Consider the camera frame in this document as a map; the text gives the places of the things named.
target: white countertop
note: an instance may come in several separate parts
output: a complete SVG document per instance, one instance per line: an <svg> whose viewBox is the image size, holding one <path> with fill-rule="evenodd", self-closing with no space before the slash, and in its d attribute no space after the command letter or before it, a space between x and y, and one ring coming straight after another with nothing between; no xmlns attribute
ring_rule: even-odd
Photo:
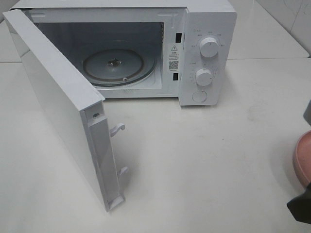
<svg viewBox="0 0 311 233"><path fill-rule="evenodd" d="M229 0L238 13L229 59L302 58L309 54L255 0ZM20 62L4 23L0 62Z"/></svg>
<svg viewBox="0 0 311 233"><path fill-rule="evenodd" d="M286 207L310 100L311 59L228 61L212 107L106 100L126 202L106 213L36 101L22 64L0 64L1 232L310 232Z"/></svg>

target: qr code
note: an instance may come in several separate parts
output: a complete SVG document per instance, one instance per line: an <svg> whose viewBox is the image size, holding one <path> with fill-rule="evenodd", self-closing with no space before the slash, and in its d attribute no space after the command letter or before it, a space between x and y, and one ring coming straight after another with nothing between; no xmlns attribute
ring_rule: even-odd
<svg viewBox="0 0 311 233"><path fill-rule="evenodd" d="M178 69L178 61L169 62L169 69Z"/></svg>

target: microwave top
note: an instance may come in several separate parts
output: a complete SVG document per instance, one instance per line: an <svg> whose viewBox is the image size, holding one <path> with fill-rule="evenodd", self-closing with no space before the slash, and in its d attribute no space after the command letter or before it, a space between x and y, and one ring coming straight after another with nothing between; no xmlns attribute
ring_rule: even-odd
<svg viewBox="0 0 311 233"><path fill-rule="evenodd" d="M188 8L190 12L232 12L227 0L20 0L11 9L32 8Z"/></svg>

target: timer knob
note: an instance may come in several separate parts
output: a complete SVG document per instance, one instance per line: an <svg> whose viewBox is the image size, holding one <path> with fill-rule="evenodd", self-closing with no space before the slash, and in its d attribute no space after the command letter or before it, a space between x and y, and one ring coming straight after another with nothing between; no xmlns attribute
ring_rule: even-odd
<svg viewBox="0 0 311 233"><path fill-rule="evenodd" d="M213 57L218 53L219 42L214 37L207 37L200 43L200 52L204 57Z"/></svg>
<svg viewBox="0 0 311 233"><path fill-rule="evenodd" d="M210 85L213 81L212 72L209 69L200 69L195 73L195 80L199 86Z"/></svg>

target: pink bowl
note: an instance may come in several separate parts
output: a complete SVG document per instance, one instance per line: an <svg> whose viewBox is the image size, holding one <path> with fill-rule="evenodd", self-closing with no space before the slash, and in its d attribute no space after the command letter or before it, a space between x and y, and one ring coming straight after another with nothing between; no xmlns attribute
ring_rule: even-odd
<svg viewBox="0 0 311 233"><path fill-rule="evenodd" d="M307 187L311 182L311 131L302 135L297 142L294 169L301 184Z"/></svg>

